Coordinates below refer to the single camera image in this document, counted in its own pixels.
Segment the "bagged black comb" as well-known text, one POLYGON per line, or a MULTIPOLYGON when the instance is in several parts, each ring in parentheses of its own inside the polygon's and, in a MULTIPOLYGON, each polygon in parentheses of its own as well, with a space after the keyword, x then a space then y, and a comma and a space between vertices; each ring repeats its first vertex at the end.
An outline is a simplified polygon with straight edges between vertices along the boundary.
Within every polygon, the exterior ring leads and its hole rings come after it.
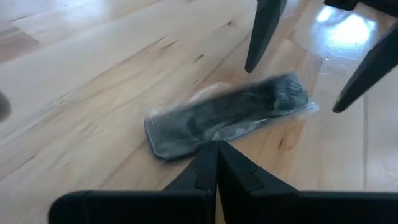
POLYGON ((232 141, 316 110, 298 76, 285 73, 228 89, 215 83, 187 103, 152 111, 144 129, 154 155, 169 161, 193 154, 208 141, 232 141))

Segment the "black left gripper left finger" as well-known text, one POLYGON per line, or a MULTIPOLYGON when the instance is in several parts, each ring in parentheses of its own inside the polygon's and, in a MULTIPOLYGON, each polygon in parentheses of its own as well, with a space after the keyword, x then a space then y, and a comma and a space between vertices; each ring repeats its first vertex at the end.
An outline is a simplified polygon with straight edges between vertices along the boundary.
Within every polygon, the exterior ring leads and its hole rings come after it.
POLYGON ((195 158, 163 191, 201 193, 210 200, 216 197, 218 144, 208 141, 198 148, 195 158))

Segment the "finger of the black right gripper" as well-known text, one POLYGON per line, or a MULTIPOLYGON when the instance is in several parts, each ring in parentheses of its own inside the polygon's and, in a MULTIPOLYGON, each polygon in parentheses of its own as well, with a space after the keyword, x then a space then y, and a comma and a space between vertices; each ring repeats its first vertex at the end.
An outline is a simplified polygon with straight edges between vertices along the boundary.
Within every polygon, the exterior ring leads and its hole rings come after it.
POLYGON ((333 112, 343 112, 397 65, 398 20, 366 54, 340 92, 333 112))
POLYGON ((276 30, 287 0, 257 0, 245 71, 251 73, 260 62, 276 30))

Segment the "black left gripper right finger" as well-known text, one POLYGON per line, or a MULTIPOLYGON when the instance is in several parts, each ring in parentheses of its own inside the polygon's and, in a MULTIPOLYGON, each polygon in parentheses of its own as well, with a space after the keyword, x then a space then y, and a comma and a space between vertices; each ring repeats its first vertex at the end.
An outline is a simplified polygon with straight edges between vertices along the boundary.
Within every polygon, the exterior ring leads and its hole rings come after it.
POLYGON ((289 224, 299 191, 218 142, 218 188, 226 224, 289 224))

